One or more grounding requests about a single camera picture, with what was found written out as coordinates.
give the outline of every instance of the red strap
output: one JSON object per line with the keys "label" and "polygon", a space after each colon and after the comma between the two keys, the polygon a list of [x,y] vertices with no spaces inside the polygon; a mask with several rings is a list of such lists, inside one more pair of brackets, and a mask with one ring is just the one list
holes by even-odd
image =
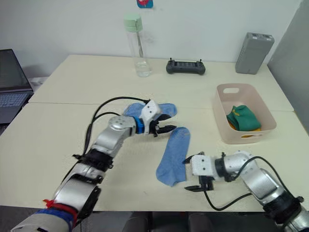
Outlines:
{"label": "red strap", "polygon": [[55,209],[63,210],[67,213],[72,214],[73,218],[74,218],[73,227],[75,227],[75,223],[76,223],[76,220],[77,220],[77,212],[76,212],[75,209],[73,209],[73,208],[71,208],[67,205],[64,205],[64,204],[55,203],[54,200],[44,199],[43,201],[46,202],[47,208],[55,208]]}

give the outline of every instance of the black game controller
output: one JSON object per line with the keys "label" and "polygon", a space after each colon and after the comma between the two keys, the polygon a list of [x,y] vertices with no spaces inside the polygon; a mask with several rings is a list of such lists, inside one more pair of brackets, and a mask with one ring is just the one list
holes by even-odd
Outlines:
{"label": "black game controller", "polygon": [[179,62],[171,58],[166,65],[166,71],[169,74],[185,72],[203,75],[206,69],[201,59],[197,62]]}

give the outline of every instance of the plastic water bottle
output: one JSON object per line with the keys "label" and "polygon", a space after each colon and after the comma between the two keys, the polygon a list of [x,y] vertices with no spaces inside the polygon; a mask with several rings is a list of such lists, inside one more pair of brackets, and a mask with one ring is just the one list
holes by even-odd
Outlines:
{"label": "plastic water bottle", "polygon": [[125,15],[124,25],[136,73],[140,77],[147,77],[151,71],[145,55],[145,42],[140,15]]}

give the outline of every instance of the robotic arm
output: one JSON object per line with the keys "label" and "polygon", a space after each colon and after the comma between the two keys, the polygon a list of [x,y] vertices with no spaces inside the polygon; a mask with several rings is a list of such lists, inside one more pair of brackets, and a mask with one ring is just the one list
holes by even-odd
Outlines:
{"label": "robotic arm", "polygon": [[[300,205],[303,198],[295,198],[275,169],[273,170],[279,182],[268,171],[259,168],[255,159],[262,159],[268,163],[264,158],[254,157],[246,151],[238,151],[230,156],[223,153],[219,159],[205,156],[204,152],[191,156],[185,163],[191,163],[193,175],[199,176],[201,187],[191,186],[186,189],[204,191],[210,202],[207,191],[213,190],[213,180],[224,179],[226,182],[231,182],[240,176],[250,193],[263,206],[266,216],[275,220],[277,224],[283,224],[282,227],[287,232],[309,231],[309,213]],[[211,206],[215,210],[224,208],[216,208],[212,204]]]}
{"label": "robotic arm", "polygon": [[45,200],[47,209],[31,215],[12,231],[18,232],[69,232],[76,223],[88,217],[98,200],[101,189],[98,187],[105,172],[112,168],[124,140],[135,134],[166,133],[175,126],[160,128],[159,121],[170,118],[162,115],[160,107],[149,101],[142,109],[139,118],[115,116],[108,127],[101,132],[89,151],[80,156],[56,190],[52,200]]}

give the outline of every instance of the green cloth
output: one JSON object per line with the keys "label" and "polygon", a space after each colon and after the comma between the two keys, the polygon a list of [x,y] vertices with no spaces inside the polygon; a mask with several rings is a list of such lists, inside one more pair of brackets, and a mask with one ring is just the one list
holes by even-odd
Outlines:
{"label": "green cloth", "polygon": [[245,105],[238,107],[233,105],[232,112],[226,117],[238,131],[253,131],[261,128],[261,123],[259,123],[254,113]]}

